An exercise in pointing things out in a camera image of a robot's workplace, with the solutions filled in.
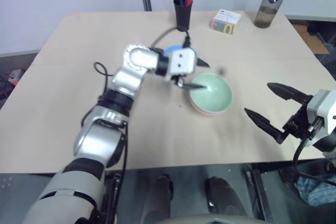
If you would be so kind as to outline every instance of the beige tabletop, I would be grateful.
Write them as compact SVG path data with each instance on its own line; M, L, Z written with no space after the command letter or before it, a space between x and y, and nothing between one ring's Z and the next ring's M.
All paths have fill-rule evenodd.
M204 116L190 106L185 91L161 77L146 76L131 115L128 169L291 160L298 139L277 144L244 108L281 128L300 105L277 97L267 82L307 94L336 88L284 15L278 14L270 28L259 29L251 22L253 15L243 13L234 35L211 30L214 15L192 12L192 47L211 65L195 75L224 71L233 104L220 116ZM51 173L69 163L80 120L103 88L93 62L101 61L113 72L126 45L150 45L172 26L174 14L168 12L66 17L0 110L0 173ZM180 44L183 38L173 32L158 46ZM301 154L302 159L319 157L313 147Z

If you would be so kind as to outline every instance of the gray floor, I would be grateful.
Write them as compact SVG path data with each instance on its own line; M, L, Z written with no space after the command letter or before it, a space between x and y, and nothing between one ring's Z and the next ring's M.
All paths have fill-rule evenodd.
M5 104L6 100L7 100L6 98L0 100L0 109Z
M243 170L246 165L207 165L127 171L118 210L118 224L138 223L151 184L162 174L174 181L171 217L207 214L204 180L217 176L236 190L247 214L253 217ZM336 203L310 207L282 183L278 172L262 174L274 223L334 224ZM50 178L0 174L0 224L20 224Z
M278 171L262 174L261 177L274 223L336 223L336 203L311 207L282 183Z
M315 56L336 80L336 48L330 47L329 44L324 45L328 48L330 54Z
M208 214L204 180L212 176L227 180L236 190L247 214L253 217L242 173L244 168L246 165L234 164L127 171L120 198L118 224L138 223L148 190L162 174L168 174L174 181L171 217ZM49 180L50 178L34 175L0 174L0 224L21 223L29 206Z
M243 175L246 165L184 166L129 171L125 190L120 199L118 220L121 224L137 223L150 185L162 174L168 174L174 182L174 198L171 202L171 217L192 214L208 214L204 193L204 180L221 177L234 188L242 201L247 215L253 217L250 198Z

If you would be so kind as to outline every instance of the bowl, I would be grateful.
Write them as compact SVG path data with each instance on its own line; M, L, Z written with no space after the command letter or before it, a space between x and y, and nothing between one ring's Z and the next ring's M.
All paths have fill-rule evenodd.
M198 112L218 115L231 105L233 91L223 77L215 73L203 73L196 76L192 83L206 86L189 91L190 102Z

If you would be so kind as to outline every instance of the pen holder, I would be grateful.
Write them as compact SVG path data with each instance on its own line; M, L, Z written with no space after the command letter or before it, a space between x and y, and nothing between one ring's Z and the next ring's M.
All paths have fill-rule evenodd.
M189 30L190 13L192 5L193 3L191 3L191 5L187 7L184 5L180 5L180 0L174 0L176 25L179 31L183 31L179 29L179 27L181 26Z

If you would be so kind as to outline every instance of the wire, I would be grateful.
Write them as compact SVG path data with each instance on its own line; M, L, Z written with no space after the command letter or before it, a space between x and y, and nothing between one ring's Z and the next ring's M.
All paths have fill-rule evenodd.
M103 72L100 71L100 70L98 69L97 66L100 66L100 67L103 69ZM109 74L108 71L107 71L107 69L106 69L106 67L105 67L102 63L100 63L100 62L98 62L98 61L96 61L96 62L93 64L93 68L95 69L95 71L97 71L97 72L100 73L101 75L105 76L104 89L103 89L103 92L102 92L102 94L104 94L104 92L105 92L106 89L107 89L108 77L111 77L111 76L114 76L114 75L113 75L113 74ZM93 108L91 108L91 109L90 109L90 110L83 116L83 118L82 118L82 120L81 120L81 122L80 122L80 126L83 127L83 125L84 125L84 121L85 121L86 117L88 116L88 114L90 114L90 112L92 111L92 109L93 109Z
M152 43L151 48L154 48L154 47L156 46L156 44L157 44L163 37L165 37L168 33L172 32L172 31L174 31L174 30L177 30L177 29L179 29L179 30L185 32L186 35L187 35L187 37L189 37L188 30L187 30L185 27L183 27L183 26L172 27L172 28L168 29L167 31L165 31L165 32L164 32L163 34L161 34L160 36L158 36L158 38Z
M8 98L9 95L7 94L6 89L7 89L7 85L11 84L11 83L9 81L7 81L5 78L3 78L2 76L0 76L0 82L5 83L5 85L3 87L3 92L4 92L5 97Z
M329 180L326 180L326 179L323 179L323 178L319 178L319 177L315 177L315 176L312 176L312 175L309 175L309 174L305 174L305 173L302 173L299 171L298 169L298 159L299 159L299 156L303 150L303 148L305 147L307 141L309 140L309 138L305 138L301 141L301 143L299 144L298 148L296 149L295 151L295 154L294 154L294 157L293 157L293 166L294 166L294 169L295 171L302 177L305 177L305 178L310 178L310 179L314 179L314 180L317 180L319 182L322 182L322 183L327 183L329 185L332 185L332 186L336 186L336 183L332 182L332 181L329 181Z
M115 196L114 205L112 207L112 221L111 221L111 224L114 224L115 216L117 214L118 201L119 201L120 192L121 192L122 184L124 182L125 173L126 173L127 155L128 155L128 124L126 124L126 126L125 126L125 135L126 135L126 138L124 140L125 141L124 162L122 164L122 170L121 170L121 175L120 175L120 183L119 183L118 191L117 191L117 194Z
M104 70L104 72L101 72L101 71L97 68L97 66L100 66L100 67ZM105 76L105 84L104 84L104 90L103 90L103 93L104 93L104 92L106 91L106 89L107 89L108 77L109 77L109 76L114 76L114 75L113 75L113 74L109 74L108 71L107 71L107 69L106 69L106 67L105 67L102 63L100 63L100 62L98 62L98 61L96 61L96 62L93 64L93 67L94 67L95 71L97 71L98 73L100 73L100 74L102 74L103 76Z

